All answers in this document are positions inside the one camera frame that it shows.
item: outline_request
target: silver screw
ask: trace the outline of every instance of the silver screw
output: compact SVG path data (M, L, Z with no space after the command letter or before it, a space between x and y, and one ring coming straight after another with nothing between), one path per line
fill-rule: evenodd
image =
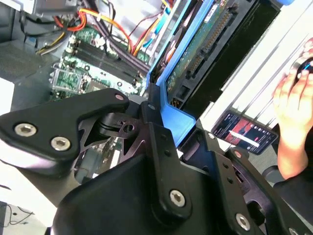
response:
M299 235L299 234L297 233L297 231L296 231L295 229L293 229L293 228L289 228L289 233L290 233L291 235Z
M120 94L116 94L115 95L115 98L119 99L119 100L124 100L124 97L121 96Z
M155 106L153 106L152 104L148 104L148 107L149 107L150 109L153 109L153 110L156 109Z
M241 158L240 152L234 151L234 154L235 154L238 158Z
M236 220L240 227L242 227L244 230L246 231L250 230L249 221L242 214L240 213L236 214Z
M57 151L66 151L70 148L70 141L65 137L57 136L51 140L51 146Z
M212 133L208 132L207 134L208 134L208 136L209 136L211 139L214 139L214 138L215 138L215 136L214 136Z
M171 201L178 207L183 207L185 205L185 197L178 190L172 190L170 192Z
M14 131L19 136L30 137L36 134L37 129L32 124L21 123L14 128Z

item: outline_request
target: black metal bracket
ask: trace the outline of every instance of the black metal bracket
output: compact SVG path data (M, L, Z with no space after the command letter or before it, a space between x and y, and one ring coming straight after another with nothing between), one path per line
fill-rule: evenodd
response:
M114 215L115 220L124 213L120 234L128 233L129 226L132 234L259 235L264 221L269 235L289 234L289 228L308 232L249 163L246 152L223 152L211 133L201 129L192 133L181 150L182 161L193 167L182 164L171 131L163 126L159 101L159 87L152 85L149 99L141 104L115 89L105 89L5 114L0 117L0 146L14 153L1 155L0 160L38 177L63 177L90 146L112 136L123 139L121 164L66 196L56 215L57 231L64 228L63 221L72 228L85 226L90 219L73 222L72 213L94 210L95 233L103 218ZM116 211L81 207L90 198L104 203L103 197L123 206ZM257 210L263 221L250 210L255 209L253 202L263 210ZM67 203L76 209L69 210ZM129 224L132 216L135 225ZM111 234L120 226L115 223L110 225ZM77 233L63 230L61 234Z
M124 160L147 156L154 214L169 226L180 223L190 216L192 204L172 134L163 127L159 103L151 102L159 100L159 87L152 86L149 99L140 105L115 89L105 89L5 114L0 117L0 138L22 153L23 161L12 156L0 159L39 174L62 177L89 147L110 137L122 138ZM17 130L22 123L26 126ZM29 136L30 128L35 131ZM59 149L52 144L55 137L63 138ZM182 206L170 199L173 190L184 195Z
M216 181L214 192L221 200L219 205L223 205L219 215L228 225L221 228L225 234L239 231L238 221L249 224L249 233L243 234L289 235L290 228L300 234L308 231L249 162L247 151L231 148L223 153L216 151L217 146L210 132L196 129L180 150L189 149L181 157L183 162L207 171ZM242 224L244 230L248 229L246 225Z

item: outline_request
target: green circuit board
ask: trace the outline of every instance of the green circuit board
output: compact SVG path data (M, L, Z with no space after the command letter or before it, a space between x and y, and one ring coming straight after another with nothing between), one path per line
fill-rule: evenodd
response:
M97 40L105 43L95 29L86 27L81 31L75 32L72 39L70 39L70 43L83 41L96 46ZM125 44L121 44L121 46L125 49L127 48ZM135 84L130 84L75 57L75 55L71 55L67 50L65 50L60 62L53 67L51 101L104 88L115 88L126 95L143 95L145 89L145 79L142 79L141 82L137 81Z
M171 75L166 81L166 89L167 89L168 94L173 91L173 88L175 87L177 81L181 78L184 71L188 68L191 60L196 56L197 50L203 44L206 36L210 32L210 30L213 28L217 19L222 14L223 10L226 7L227 2L228 0L219 0L216 4L212 5L209 13L207 14L203 23L199 27L197 33L193 37L192 41L188 45L184 54L182 55L182 57L176 64L175 68L173 69Z
M77 31L75 33L75 36L79 40L82 40L86 43L91 43L92 40L94 40L98 34L99 33L95 29L91 27L85 27L83 30Z

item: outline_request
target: phone screen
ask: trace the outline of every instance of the phone screen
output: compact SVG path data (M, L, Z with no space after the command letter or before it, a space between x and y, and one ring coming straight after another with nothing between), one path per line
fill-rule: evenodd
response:
M227 111L212 133L219 139L260 155L278 135L235 112Z

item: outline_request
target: power supply cable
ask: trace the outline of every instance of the power supply cable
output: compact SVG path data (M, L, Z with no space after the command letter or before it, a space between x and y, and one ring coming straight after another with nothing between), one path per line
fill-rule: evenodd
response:
M92 0L83 0L84 5L86 8L93 9L95 11L98 11L98 8L94 1ZM127 53L124 49L120 48L117 42L110 36L110 32L108 31L108 28L105 26L103 21L97 21L97 17L93 16L93 19L99 29L99 32L102 36L108 39L110 42L110 46L112 49L115 50L115 52L119 55L119 57L124 60L127 64L137 68L143 73L147 73L150 69L150 66L143 63L138 58L132 56L130 53Z

